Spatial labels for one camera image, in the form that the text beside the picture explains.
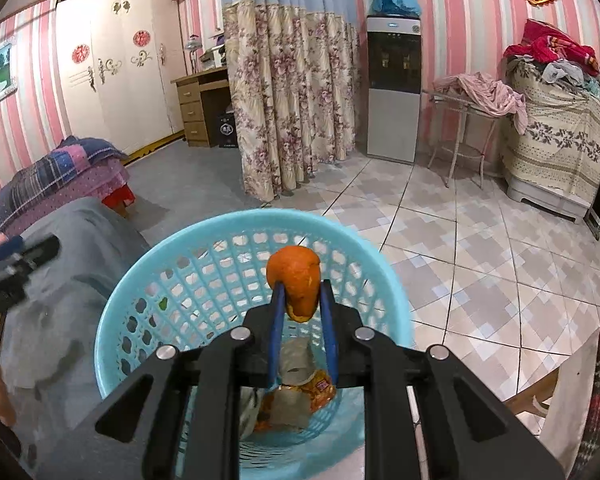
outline wooden desk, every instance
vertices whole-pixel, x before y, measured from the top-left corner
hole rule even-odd
[[[231,104],[226,67],[210,68],[171,82],[178,88],[189,146],[215,146],[218,143],[216,119]]]

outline wardrobe handle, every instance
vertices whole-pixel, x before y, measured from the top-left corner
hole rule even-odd
[[[100,79],[102,79],[102,84],[104,84],[104,63],[100,58],[98,58],[98,71],[100,72]]]
[[[95,92],[96,91],[96,79],[93,77],[93,68],[91,66],[87,67],[87,72],[89,73],[89,86]]]

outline wall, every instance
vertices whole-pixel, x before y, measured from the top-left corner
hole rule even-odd
[[[202,52],[216,44],[212,36],[222,30],[221,0],[179,0],[178,13],[183,44],[191,34],[202,38]],[[186,56],[186,63],[187,70],[192,73],[189,56]]]
[[[11,66],[18,85],[0,102],[0,188],[71,134],[58,77],[55,8],[56,0],[46,0],[0,23],[0,41],[15,35]],[[198,34],[205,49],[215,44],[220,0],[182,0],[178,12],[184,41]]]
[[[358,19],[363,30],[371,1],[358,0]],[[423,88],[430,88],[433,80],[441,76],[455,73],[481,70],[496,75],[504,49],[520,42],[527,18],[557,25],[575,41],[591,45],[600,59],[597,0],[557,0],[542,7],[533,7],[525,0],[418,1],[422,6]],[[439,131],[440,118],[438,122],[435,119],[428,111],[421,115],[419,149],[426,148]]]
[[[0,101],[0,188],[70,134],[56,60],[56,0],[0,24],[0,42],[14,37],[11,73],[18,89]]]

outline tiled floor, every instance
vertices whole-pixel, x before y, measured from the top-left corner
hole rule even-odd
[[[510,200],[492,180],[355,154],[273,207],[356,230],[392,264],[415,345],[444,343],[500,399],[560,365],[600,326],[600,241],[585,225]],[[542,419],[522,416],[539,433]]]

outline white cabinet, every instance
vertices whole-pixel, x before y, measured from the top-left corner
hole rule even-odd
[[[67,0],[56,9],[62,93],[72,131],[132,153],[183,128],[186,74],[173,0]]]

